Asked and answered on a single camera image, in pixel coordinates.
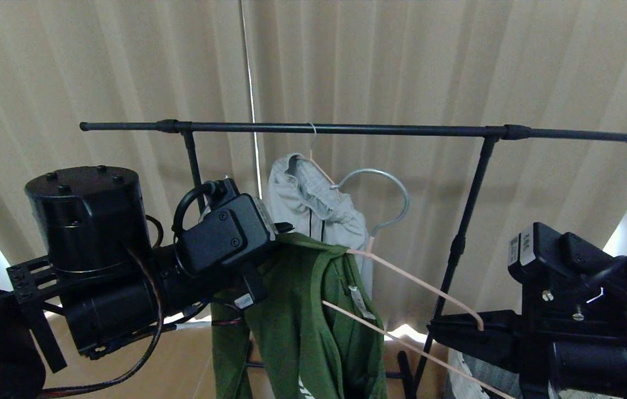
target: laundry basket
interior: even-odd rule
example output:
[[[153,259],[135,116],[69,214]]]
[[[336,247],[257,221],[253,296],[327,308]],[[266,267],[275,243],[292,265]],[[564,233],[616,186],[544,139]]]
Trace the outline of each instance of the laundry basket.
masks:
[[[448,350],[448,363],[510,396],[517,399],[523,397],[521,395],[521,387],[519,386],[518,374],[511,373],[453,349]],[[491,397],[498,396],[493,392],[484,391],[479,384],[469,381],[459,374],[448,373],[444,388],[444,399],[489,399]],[[613,399],[611,396],[570,390],[560,392],[559,397],[561,399]]]

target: green garment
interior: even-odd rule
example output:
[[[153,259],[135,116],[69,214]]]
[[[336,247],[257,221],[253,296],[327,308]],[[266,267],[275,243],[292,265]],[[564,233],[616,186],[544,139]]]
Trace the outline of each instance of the green garment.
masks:
[[[212,328],[217,398],[252,398],[244,365],[252,329],[277,399],[385,399],[384,338],[321,303],[366,315],[383,328],[353,255],[300,233],[277,240],[282,248],[259,268],[268,298],[244,311],[247,325]],[[240,295],[225,291],[218,296],[232,301]],[[236,316],[226,306],[212,305],[212,320]]]

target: metal hook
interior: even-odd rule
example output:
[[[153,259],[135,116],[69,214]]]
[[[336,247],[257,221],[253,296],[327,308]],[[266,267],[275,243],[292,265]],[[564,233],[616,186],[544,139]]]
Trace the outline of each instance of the metal hook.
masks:
[[[404,194],[404,207],[402,208],[402,212],[400,212],[400,214],[397,215],[397,217],[395,217],[394,219],[388,220],[387,222],[382,222],[381,224],[378,224],[374,229],[372,229],[372,233],[370,233],[370,237],[375,238],[377,235],[377,231],[379,229],[382,229],[382,227],[389,226],[390,224],[395,224],[399,222],[400,220],[402,220],[402,218],[404,218],[404,215],[407,214],[407,211],[409,211],[409,191],[407,191],[407,187],[405,187],[405,185],[402,184],[402,182],[400,182],[400,180],[397,179],[397,177],[395,177],[391,173],[385,172],[384,170],[373,169],[371,167],[368,167],[365,169],[358,169],[358,170],[355,170],[354,172],[351,172],[351,174],[347,175],[343,180],[341,180],[339,184],[332,185],[330,189],[339,190],[341,187],[343,187],[345,182],[348,181],[348,179],[360,173],[374,173],[377,175],[382,175],[384,177],[387,177],[387,179],[390,179],[393,182],[395,182],[395,184],[399,185],[400,189],[402,189],[402,194]]]
[[[309,125],[313,128],[313,141],[311,141],[311,147],[308,147],[308,157],[313,159],[313,145],[315,144],[315,139],[318,139],[318,132],[315,130],[315,125],[308,122]]]

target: curtain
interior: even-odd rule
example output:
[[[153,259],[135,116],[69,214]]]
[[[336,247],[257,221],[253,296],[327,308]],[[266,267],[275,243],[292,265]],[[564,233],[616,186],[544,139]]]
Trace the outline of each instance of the curtain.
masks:
[[[136,170],[146,212],[170,224],[192,187],[182,138],[83,133],[80,121],[251,121],[250,100],[265,122],[627,131],[627,2],[0,2],[1,250],[11,263],[44,254],[23,187],[61,167]],[[313,137],[257,138],[196,134],[202,179],[229,175],[256,194],[257,166],[266,186],[272,162]],[[377,167],[406,184],[410,212],[375,252],[439,285],[480,147],[320,135],[314,156],[335,180]],[[344,191],[369,229],[402,205],[377,176]],[[626,207],[627,144],[500,142],[451,293],[478,310],[513,308],[512,235],[539,221],[601,247]],[[436,298],[375,273],[389,328],[422,329]]]

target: clothes rack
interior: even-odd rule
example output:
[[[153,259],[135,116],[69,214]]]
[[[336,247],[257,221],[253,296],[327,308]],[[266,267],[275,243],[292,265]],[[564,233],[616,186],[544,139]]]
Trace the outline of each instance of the clothes rack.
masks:
[[[311,124],[250,124],[250,123],[218,123],[218,122],[188,122],[177,121],[176,119],[165,119],[157,122],[144,123],[120,123],[120,122],[82,122],[79,127],[83,131],[103,131],[103,130],[131,130],[131,131],[162,131],[171,134],[181,134],[186,142],[187,157],[190,162],[192,181],[196,185],[202,184],[200,177],[200,167],[197,164],[197,153],[193,132],[196,131],[219,131],[219,132],[246,132],[246,133],[294,133],[312,134],[314,129]],[[577,131],[564,129],[533,129],[521,125],[504,126],[409,126],[409,125],[363,125],[363,124],[315,124],[315,131],[319,134],[363,134],[363,135],[386,135],[386,136],[441,136],[441,137],[476,137],[483,138],[476,172],[473,174],[471,189],[466,198],[463,208],[461,223],[453,238],[453,242],[448,252],[447,268],[444,273],[441,290],[448,293],[453,280],[453,274],[458,266],[458,261],[463,255],[466,247],[466,231],[471,223],[473,209],[476,206],[478,193],[481,191],[483,178],[488,169],[488,162],[493,154],[493,148],[500,140],[521,140],[530,138],[539,139],[574,139],[588,141],[616,141],[627,143],[627,133],[611,133],[605,131]],[[197,203],[200,212],[204,210],[205,203]],[[439,297],[435,305],[432,319],[439,318],[444,310],[445,300]],[[433,336],[431,331],[427,335],[424,344],[424,352],[431,350]],[[417,370],[412,376],[409,361],[404,351],[397,354],[399,373],[388,374],[389,378],[402,379],[405,399],[416,399],[427,358],[421,357]],[[262,367],[263,365],[248,362],[247,366]]]

